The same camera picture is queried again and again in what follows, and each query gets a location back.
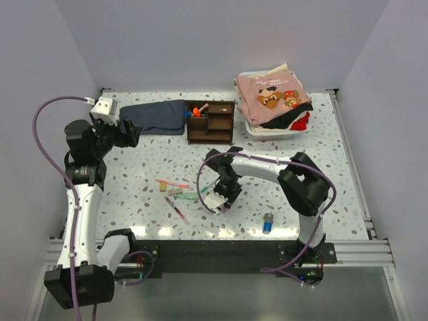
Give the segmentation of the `black orange highlighter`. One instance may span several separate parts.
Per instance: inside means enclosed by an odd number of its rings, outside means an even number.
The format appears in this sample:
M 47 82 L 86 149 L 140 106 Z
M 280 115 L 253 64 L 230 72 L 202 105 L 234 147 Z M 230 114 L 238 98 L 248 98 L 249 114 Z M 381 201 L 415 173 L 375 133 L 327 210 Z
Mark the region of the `black orange highlighter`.
M 201 116 L 201 111 L 198 108 L 194 108 L 192 111 L 192 115 L 196 116 L 196 117 L 200 117 Z

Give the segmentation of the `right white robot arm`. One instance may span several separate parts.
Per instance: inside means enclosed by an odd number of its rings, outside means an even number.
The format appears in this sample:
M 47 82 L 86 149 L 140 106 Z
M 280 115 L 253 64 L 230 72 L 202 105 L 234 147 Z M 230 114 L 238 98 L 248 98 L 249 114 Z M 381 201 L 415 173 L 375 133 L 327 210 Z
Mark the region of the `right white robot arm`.
M 254 177 L 278 184 L 291 206 L 299 215 L 300 232 L 298 255 L 307 263 L 322 254 L 320 244 L 325 240 L 322 216 L 336 197 L 333 182 L 303 152 L 290 158 L 245 154 L 240 147 L 227 152 L 211 149 L 197 173 L 200 178 L 204 167 L 218 174 L 214 189 L 203 197 L 197 187 L 198 198 L 211 213 L 222 206 L 229 208 L 242 192 L 242 177 Z

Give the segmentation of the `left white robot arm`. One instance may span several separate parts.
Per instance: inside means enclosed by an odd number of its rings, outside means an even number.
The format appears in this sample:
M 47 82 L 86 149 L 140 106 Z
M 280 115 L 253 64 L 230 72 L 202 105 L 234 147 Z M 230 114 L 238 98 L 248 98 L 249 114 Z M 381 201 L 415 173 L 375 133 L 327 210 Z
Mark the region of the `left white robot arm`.
M 96 222 L 107 173 L 104 157 L 114 147 L 136 147 L 141 131 L 128 118 L 117 125 L 75 120 L 64 129 L 69 146 L 64 159 L 68 216 L 60 258 L 45 274 L 44 284 L 65 310 L 110 302 L 120 262 L 138 256 L 129 228 L 108 232 L 98 248 Z

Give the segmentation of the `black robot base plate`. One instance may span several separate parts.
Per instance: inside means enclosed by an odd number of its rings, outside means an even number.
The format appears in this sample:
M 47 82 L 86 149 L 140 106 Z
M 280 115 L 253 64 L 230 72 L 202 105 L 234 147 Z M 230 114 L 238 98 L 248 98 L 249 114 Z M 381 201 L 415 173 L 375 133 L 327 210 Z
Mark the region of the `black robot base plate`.
M 257 274 L 261 268 L 279 268 L 291 261 L 303 245 L 298 241 L 179 241 L 138 240 L 135 250 L 150 252 L 154 269 L 149 278 L 163 274 Z M 138 255 L 124 259 L 114 274 L 116 281 L 137 280 Z M 333 243 L 323 243 L 317 249 L 308 248 L 286 272 L 302 278 L 304 273 L 322 280 L 321 270 L 327 264 L 337 263 Z

